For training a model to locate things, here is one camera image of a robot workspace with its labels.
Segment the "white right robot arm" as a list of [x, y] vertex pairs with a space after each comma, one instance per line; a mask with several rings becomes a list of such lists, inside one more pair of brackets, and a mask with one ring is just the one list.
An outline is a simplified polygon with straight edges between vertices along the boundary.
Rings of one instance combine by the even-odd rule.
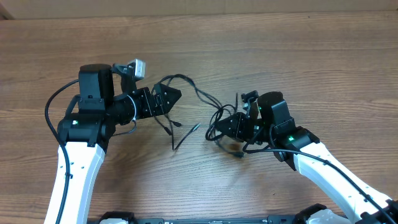
[[265, 143], [261, 152], [271, 152], [317, 185], [344, 213], [340, 223], [397, 223], [397, 201], [370, 187], [340, 163], [311, 131], [295, 124], [279, 91], [241, 95], [243, 111], [216, 121], [214, 129], [244, 143]]

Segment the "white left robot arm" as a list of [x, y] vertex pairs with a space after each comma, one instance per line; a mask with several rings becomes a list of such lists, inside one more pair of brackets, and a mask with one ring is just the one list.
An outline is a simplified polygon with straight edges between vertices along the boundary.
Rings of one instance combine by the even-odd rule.
[[155, 93], [137, 88], [145, 64], [89, 64], [80, 67], [80, 92], [51, 132], [59, 143], [55, 183], [46, 223], [86, 223], [93, 188], [116, 126], [167, 114], [181, 91], [164, 84]]

